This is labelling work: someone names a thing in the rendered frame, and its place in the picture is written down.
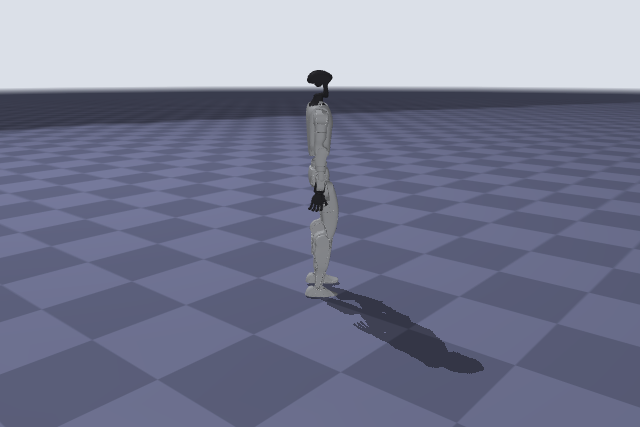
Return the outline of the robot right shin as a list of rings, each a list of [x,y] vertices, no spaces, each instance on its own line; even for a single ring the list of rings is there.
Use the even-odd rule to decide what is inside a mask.
[[[315,289],[318,287],[316,290],[323,289],[322,285],[330,260],[332,241],[329,244],[329,239],[325,235],[320,235],[315,240],[313,268],[315,268]]]

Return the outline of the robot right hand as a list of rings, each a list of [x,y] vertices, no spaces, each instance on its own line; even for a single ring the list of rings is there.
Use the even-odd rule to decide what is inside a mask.
[[[313,207],[312,211],[316,211],[316,212],[318,212],[319,210],[320,210],[320,211],[322,211],[322,210],[323,210],[323,204],[324,204],[324,203],[325,203],[325,206],[327,206],[327,205],[328,205],[328,203],[327,203],[327,201],[326,201],[326,199],[325,199],[325,195],[324,195],[324,193],[325,193],[325,188],[324,188],[324,190],[323,190],[323,191],[316,191],[316,188],[317,188],[317,183],[315,183],[315,185],[314,185],[314,192],[315,192],[315,194],[314,194],[314,196],[312,197],[311,205],[310,205],[310,207],[308,208],[308,210],[311,210],[311,209],[312,209],[312,207],[313,207],[313,204],[314,204],[314,207]],[[317,205],[317,209],[316,209],[316,205]],[[321,205],[321,206],[320,206],[320,205]],[[319,207],[320,207],[320,209],[319,209]],[[315,209],[316,209],[316,210],[315,210]]]

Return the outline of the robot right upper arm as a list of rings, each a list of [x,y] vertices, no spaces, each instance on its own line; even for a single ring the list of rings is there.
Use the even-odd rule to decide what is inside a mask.
[[[326,147],[323,146],[326,140],[327,125],[329,122],[329,115],[325,110],[317,109],[313,116],[314,123],[314,154],[316,156],[318,149]],[[328,155],[327,155],[328,156]]]

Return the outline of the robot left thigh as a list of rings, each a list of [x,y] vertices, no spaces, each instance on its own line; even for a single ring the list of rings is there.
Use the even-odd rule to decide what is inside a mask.
[[[330,182],[330,180],[329,180],[329,182]],[[312,185],[311,185],[311,186],[312,186]],[[312,186],[312,187],[313,187],[313,186]],[[320,207],[319,207],[319,209],[320,209]],[[320,212],[320,210],[319,210],[319,213],[320,213],[320,218],[319,218],[319,219],[316,219],[316,220],[314,220],[314,221],[312,221],[312,222],[311,222],[311,224],[310,224],[310,231],[311,231],[311,233],[312,233],[313,235],[314,235],[316,232],[318,232],[318,231],[322,231],[322,230],[324,229],[324,224],[323,224],[323,222],[322,222],[322,220],[321,220],[321,212]]]

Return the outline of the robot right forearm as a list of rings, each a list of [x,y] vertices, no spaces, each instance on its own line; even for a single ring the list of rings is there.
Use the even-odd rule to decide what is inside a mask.
[[[316,173],[315,183],[317,183],[316,191],[323,191],[325,188],[327,155],[328,155],[327,150],[324,148],[320,148],[318,149],[315,157],[314,166],[315,166],[315,173]]]

